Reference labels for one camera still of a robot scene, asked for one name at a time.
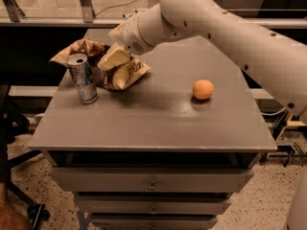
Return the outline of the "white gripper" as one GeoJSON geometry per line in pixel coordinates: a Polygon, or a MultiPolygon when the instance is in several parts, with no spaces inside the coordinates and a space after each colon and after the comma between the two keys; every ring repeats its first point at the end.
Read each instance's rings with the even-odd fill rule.
{"type": "MultiPolygon", "coordinates": [[[[108,37],[118,44],[125,45],[133,54],[143,55],[156,46],[154,31],[154,13],[143,11],[112,29],[108,37]]],[[[118,44],[113,44],[100,59],[97,64],[100,69],[110,70],[130,60],[130,52],[118,44]]]]}

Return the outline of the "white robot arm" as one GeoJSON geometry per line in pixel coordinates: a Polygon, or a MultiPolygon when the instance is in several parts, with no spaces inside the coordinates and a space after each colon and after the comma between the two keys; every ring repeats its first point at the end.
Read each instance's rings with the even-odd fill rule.
{"type": "Polygon", "coordinates": [[[159,0],[108,33],[135,55],[194,35],[208,39],[290,113],[307,122],[307,46],[225,11],[213,0],[159,0]]]}

